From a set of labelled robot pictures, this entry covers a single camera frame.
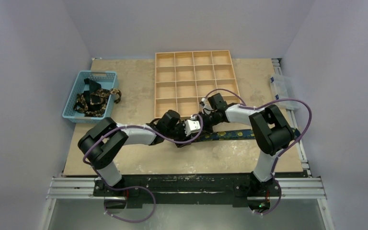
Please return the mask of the blue floral tie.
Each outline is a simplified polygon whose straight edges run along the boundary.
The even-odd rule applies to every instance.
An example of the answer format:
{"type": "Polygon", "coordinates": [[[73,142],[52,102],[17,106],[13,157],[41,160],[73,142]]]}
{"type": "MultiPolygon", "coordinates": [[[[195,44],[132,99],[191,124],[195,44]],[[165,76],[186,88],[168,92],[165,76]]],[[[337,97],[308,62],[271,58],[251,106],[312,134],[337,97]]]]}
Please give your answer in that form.
{"type": "Polygon", "coordinates": [[[201,135],[194,141],[188,144],[204,141],[218,141],[218,140],[248,140],[255,139],[252,129],[238,129],[227,131],[214,131],[213,128],[204,128],[201,135]]]}

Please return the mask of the wooden compartment tray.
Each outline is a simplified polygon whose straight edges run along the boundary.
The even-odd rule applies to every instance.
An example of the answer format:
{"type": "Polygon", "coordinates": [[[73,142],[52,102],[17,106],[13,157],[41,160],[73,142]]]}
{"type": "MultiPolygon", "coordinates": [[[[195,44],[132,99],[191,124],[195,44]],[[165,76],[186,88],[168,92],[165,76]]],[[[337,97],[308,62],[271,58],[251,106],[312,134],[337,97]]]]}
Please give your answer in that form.
{"type": "Polygon", "coordinates": [[[228,103],[241,103],[228,50],[156,53],[154,87],[156,118],[168,110],[189,117],[201,111],[203,97],[216,93],[228,103]]]}

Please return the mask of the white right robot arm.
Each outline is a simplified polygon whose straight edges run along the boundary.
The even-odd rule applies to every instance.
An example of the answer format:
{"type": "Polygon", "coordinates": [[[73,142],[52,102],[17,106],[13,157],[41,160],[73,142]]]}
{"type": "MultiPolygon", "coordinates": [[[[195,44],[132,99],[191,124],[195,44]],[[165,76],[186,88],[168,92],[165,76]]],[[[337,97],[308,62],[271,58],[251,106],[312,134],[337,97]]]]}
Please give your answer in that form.
{"type": "Polygon", "coordinates": [[[280,152],[295,139],[292,128],[274,104],[264,108],[228,104],[219,93],[207,100],[210,107],[204,107],[199,112],[205,132],[211,132],[213,126],[220,123],[239,123],[251,127],[260,154],[252,171],[250,189],[256,195],[263,194],[269,188],[268,181],[273,178],[274,164],[280,152]]]}

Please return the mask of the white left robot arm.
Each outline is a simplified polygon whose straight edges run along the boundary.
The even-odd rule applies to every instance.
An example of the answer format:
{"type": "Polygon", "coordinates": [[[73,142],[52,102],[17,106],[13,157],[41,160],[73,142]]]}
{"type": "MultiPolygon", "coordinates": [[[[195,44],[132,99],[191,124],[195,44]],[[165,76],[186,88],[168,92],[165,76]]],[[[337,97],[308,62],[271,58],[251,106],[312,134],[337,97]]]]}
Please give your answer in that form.
{"type": "Polygon", "coordinates": [[[200,136],[203,127],[201,115],[182,121],[180,114],[174,110],[144,125],[124,125],[107,117],[91,128],[77,146],[84,155],[83,162],[104,180],[105,190],[112,196],[118,196],[123,192],[124,183],[114,158],[124,146],[154,146],[165,140],[186,145],[200,136]]]}

